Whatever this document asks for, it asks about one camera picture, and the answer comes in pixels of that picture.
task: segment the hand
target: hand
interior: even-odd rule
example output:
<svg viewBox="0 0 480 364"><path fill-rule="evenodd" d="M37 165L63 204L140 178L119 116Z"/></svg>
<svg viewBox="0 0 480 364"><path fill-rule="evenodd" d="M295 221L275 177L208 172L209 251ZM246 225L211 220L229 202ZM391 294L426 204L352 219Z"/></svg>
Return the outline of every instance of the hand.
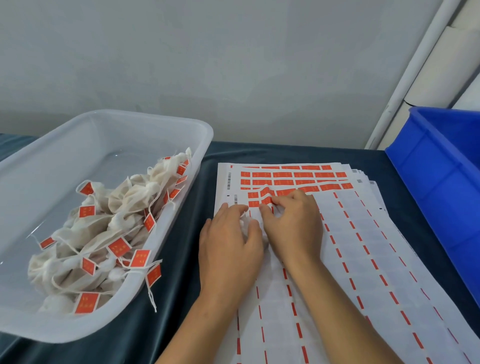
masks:
<svg viewBox="0 0 480 364"><path fill-rule="evenodd" d="M247 210L245 205L225 203L200 232L200 297L232 313L255 282L264 257L257 220L250 222L248 240L243 240L240 216Z"/></svg>
<svg viewBox="0 0 480 364"><path fill-rule="evenodd" d="M313 196L295 190L288 196L272 196L272 201L285 208L280 218L276 218L266 205L260 205L260 212L277 257L289 271L306 259L320 261L323 226Z"/></svg>

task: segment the person's left hand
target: person's left hand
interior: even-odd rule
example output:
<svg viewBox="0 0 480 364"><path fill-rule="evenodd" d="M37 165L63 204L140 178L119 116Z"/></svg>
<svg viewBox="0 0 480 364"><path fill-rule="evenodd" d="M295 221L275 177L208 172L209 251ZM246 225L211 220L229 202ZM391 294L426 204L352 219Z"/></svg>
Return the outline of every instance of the person's left hand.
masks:
<svg viewBox="0 0 480 364"><path fill-rule="evenodd" d="M200 232L200 297L231 313L255 282L264 257L257 220L250 222L248 240L243 240L240 216L247 210L246 205L228 207L224 203Z"/></svg>

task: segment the plastic container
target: plastic container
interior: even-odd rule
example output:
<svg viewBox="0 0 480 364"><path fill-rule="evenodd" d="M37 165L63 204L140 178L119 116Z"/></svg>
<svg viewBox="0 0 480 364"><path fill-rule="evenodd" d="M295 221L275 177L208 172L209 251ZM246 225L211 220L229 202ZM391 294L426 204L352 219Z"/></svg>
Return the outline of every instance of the plastic container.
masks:
<svg viewBox="0 0 480 364"><path fill-rule="evenodd" d="M411 108L385 152L480 305L480 112Z"/></svg>
<svg viewBox="0 0 480 364"><path fill-rule="evenodd" d="M84 200L75 187L84 180L115 188L127 175L146 173L157 159L193 152L179 204L169 204L144 249L154 260L172 225L213 130L203 121L99 110L79 115L0 162L0 331L45 342L67 342L102 328L134 298L144 282L128 275L104 306L87 315L37 312L44 296L27 278L28 261L42 241L61 227L68 211Z"/></svg>

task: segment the white plastic bin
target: white plastic bin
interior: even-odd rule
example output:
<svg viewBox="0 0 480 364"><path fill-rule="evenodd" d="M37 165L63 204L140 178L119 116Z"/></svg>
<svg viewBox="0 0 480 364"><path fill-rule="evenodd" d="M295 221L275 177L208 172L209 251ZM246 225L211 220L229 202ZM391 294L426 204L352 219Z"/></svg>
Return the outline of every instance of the white plastic bin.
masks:
<svg viewBox="0 0 480 364"><path fill-rule="evenodd" d="M115 188L127 176L146 173L157 159L193 152L185 188L162 212L144 249L154 260L198 173L213 130L199 120L99 110L79 115L0 162L0 331L45 342L67 342L102 328L134 298L142 283L129 275L104 306L88 315L37 312L44 296L27 278L28 261L39 241L61 227L83 197L84 180Z"/></svg>

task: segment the pile of tea bags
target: pile of tea bags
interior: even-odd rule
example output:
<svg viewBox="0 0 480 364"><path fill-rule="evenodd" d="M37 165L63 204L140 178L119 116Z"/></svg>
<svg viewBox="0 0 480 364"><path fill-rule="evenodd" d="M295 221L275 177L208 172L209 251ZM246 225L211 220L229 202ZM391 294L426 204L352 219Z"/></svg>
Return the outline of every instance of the pile of tea bags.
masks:
<svg viewBox="0 0 480 364"><path fill-rule="evenodd" d="M146 265L149 255L142 267L135 254L155 228L163 207L175 203L190 159L190 148L162 158L147 174L127 177L113 190L92 181L77 187L86 199L69 213L63 227L39 243L43 251L29 262L29 279L46 295L40 311L74 313L83 292L98 293L95 309L99 308L129 272L147 274L152 267Z"/></svg>

